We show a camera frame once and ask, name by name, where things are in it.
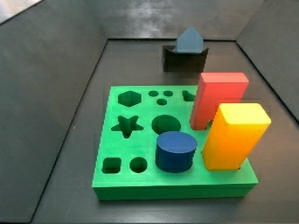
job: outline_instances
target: foam block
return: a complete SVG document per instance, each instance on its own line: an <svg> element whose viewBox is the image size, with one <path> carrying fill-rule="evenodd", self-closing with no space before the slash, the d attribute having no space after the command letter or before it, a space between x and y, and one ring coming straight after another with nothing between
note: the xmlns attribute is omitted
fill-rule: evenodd
<svg viewBox="0 0 299 224"><path fill-rule="evenodd" d="M270 123L258 103L221 104L202 151L206 168L238 170Z"/></svg>
<svg viewBox="0 0 299 224"><path fill-rule="evenodd" d="M198 131L189 123L197 87L111 88L92 179L100 200L243 197L258 184L247 159L238 171L206 169L202 149L211 126ZM198 142L191 168L178 173L159 169L155 161L157 138L169 131L187 133Z"/></svg>
<svg viewBox="0 0 299 224"><path fill-rule="evenodd" d="M243 73L202 73L191 112L191 128L205 130L221 103L241 102L249 86Z"/></svg>

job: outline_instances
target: shape sorter board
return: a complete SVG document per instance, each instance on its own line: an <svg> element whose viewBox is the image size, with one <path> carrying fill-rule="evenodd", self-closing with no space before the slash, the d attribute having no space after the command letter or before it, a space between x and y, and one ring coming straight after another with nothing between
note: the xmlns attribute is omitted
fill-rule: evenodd
<svg viewBox="0 0 299 224"><path fill-rule="evenodd" d="M92 187L100 200L153 200L246 196L258 184L249 160L238 171L209 171L202 148L211 126L193 130L198 86L112 87L98 150ZM159 134L179 130L198 140L190 170L155 165Z"/></svg>

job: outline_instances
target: hexagon hole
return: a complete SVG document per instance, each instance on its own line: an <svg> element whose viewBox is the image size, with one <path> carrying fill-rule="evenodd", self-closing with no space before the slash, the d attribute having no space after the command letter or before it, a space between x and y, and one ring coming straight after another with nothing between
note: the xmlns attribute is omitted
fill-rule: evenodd
<svg viewBox="0 0 299 224"><path fill-rule="evenodd" d="M141 102L142 95L135 91L127 91L118 96L118 103L127 107L134 107Z"/></svg>

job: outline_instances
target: gray table surface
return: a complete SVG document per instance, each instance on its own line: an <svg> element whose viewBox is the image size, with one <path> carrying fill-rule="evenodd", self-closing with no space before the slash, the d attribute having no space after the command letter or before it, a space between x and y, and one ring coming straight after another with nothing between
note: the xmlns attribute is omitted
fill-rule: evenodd
<svg viewBox="0 0 299 224"><path fill-rule="evenodd" d="M34 223L298 222L299 129L235 42L206 42L206 72L243 72L245 102L259 102L273 124L250 161L261 183L245 198L99 202L91 188L99 136L115 85L190 85L197 73L165 73L163 45L173 41L108 41L71 126Z"/></svg>

